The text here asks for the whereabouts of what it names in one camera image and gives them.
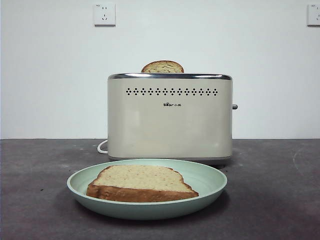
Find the toaster vent hole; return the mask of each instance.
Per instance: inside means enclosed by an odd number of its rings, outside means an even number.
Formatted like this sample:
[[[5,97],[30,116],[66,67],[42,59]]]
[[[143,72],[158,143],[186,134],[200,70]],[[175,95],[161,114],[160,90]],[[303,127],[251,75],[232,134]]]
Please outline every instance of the toaster vent hole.
[[[217,88],[152,88],[152,87],[133,87],[133,88],[126,88],[125,93],[127,95],[134,94],[135,96],[146,96],[146,95],[153,95],[155,93],[157,96],[217,96],[218,90]]]

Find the plate rim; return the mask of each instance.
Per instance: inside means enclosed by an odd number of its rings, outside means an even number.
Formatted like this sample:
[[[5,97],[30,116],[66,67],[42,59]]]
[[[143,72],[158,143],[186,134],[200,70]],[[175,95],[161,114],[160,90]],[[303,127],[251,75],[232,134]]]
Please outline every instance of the plate rim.
[[[212,166],[209,166],[209,165],[205,165],[205,164],[202,164],[202,163],[198,163],[198,162],[194,162],[194,161],[185,161],[185,160],[178,160],[178,159],[171,159],[171,158],[138,158],[138,159],[126,159],[126,160],[119,160],[119,161],[116,161],[117,163],[123,163],[123,162],[132,162],[132,161],[136,161],[136,160],[166,160],[166,161],[173,161],[173,162],[184,162],[184,163],[187,163],[187,164],[196,164],[196,165],[202,165],[202,166],[205,166],[205,167],[208,167],[208,168],[212,168],[214,171],[216,171],[217,173],[219,173],[220,175],[222,175],[223,177],[223,184],[222,186],[218,187],[215,191],[211,191],[205,195],[202,195],[202,196],[196,196],[196,197],[191,197],[191,198],[186,198],[186,199],[180,199],[180,200],[172,200],[172,201],[157,201],[157,202],[128,202],[128,201],[112,201],[112,200],[105,200],[105,199],[100,199],[100,198],[96,198],[96,197],[91,197],[91,196],[87,196],[77,190],[75,190],[72,186],[71,186],[71,180],[72,178],[79,174],[80,172],[83,172],[89,168],[93,168],[93,167],[96,167],[96,166],[100,166],[100,165],[105,165],[105,164],[112,164],[113,161],[109,161],[109,162],[103,162],[103,163],[98,163],[98,164],[94,164],[94,165],[91,165],[91,166],[88,166],[88,167],[85,167],[83,169],[80,169],[76,172],[74,172],[71,176],[68,177],[67,181],[66,181],[66,185],[67,187],[69,188],[69,190],[71,192],[73,192],[74,194],[82,197],[82,198],[85,198],[85,199],[88,199],[88,200],[93,200],[93,201],[97,201],[97,202],[101,202],[101,203],[108,203],[108,204],[116,204],[116,205],[132,205],[132,206],[150,206],[150,205],[166,205],[166,204],[177,204],[177,203],[184,203],[184,202],[190,202],[190,201],[194,201],[194,200],[199,200],[199,199],[203,199],[203,198],[207,198],[211,195],[214,195],[218,192],[220,192],[221,190],[223,190],[227,183],[228,183],[228,179],[227,179],[227,176],[220,170],[212,167]]]

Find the toaster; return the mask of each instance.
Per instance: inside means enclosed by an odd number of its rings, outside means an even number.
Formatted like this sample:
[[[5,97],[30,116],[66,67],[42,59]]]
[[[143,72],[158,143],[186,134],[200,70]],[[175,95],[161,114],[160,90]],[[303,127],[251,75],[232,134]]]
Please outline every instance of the toaster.
[[[225,164],[232,155],[232,110],[238,108],[232,93],[232,78],[222,74],[110,75],[107,151],[99,152],[113,161]]]

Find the electrical socket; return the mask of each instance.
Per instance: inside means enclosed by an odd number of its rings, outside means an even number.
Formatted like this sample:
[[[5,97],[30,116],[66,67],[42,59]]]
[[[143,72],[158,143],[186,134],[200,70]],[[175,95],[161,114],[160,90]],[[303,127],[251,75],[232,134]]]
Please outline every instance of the electrical socket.
[[[320,26],[320,4],[308,5],[308,26]]]
[[[93,24],[95,26],[115,26],[116,5],[113,2],[93,5]]]

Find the brand logo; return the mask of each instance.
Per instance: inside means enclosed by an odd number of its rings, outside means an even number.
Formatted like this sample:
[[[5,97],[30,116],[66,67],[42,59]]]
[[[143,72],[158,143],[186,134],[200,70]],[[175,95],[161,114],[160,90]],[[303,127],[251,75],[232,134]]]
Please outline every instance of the brand logo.
[[[169,102],[166,102],[163,104],[164,107],[181,107],[181,104],[180,103],[169,103]]]

